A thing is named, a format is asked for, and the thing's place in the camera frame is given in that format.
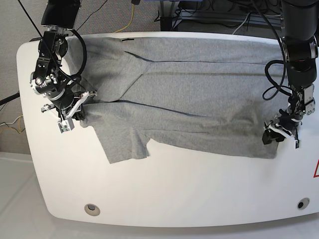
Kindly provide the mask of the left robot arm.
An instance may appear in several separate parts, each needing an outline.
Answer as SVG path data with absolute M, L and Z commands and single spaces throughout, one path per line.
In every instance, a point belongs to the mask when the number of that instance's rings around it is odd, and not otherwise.
M 314 81 L 317 78 L 316 59 L 319 56 L 316 30 L 319 19 L 317 0 L 283 0 L 284 35 L 278 37 L 282 60 L 272 60 L 265 75 L 276 92 L 288 96 L 289 106 L 264 123 L 262 141 L 265 145 L 287 138 L 299 147 L 299 126 L 305 115 L 315 112 Z

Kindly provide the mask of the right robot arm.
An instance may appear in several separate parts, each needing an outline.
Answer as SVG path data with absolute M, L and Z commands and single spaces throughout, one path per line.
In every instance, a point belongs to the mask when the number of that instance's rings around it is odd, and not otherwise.
M 40 38 L 35 71 L 31 74 L 30 85 L 33 90 L 51 101 L 46 110 L 56 109 L 59 120 L 83 120 L 83 103 L 89 92 L 81 86 L 74 92 L 72 88 L 80 85 L 81 74 L 87 62 L 87 48 L 83 38 L 74 29 L 79 0 L 50 0 L 44 11 L 41 25 L 48 29 Z M 80 41 L 83 52 L 82 64 L 75 74 L 68 75 L 61 67 L 62 58 L 68 50 L 66 31 L 70 30 Z

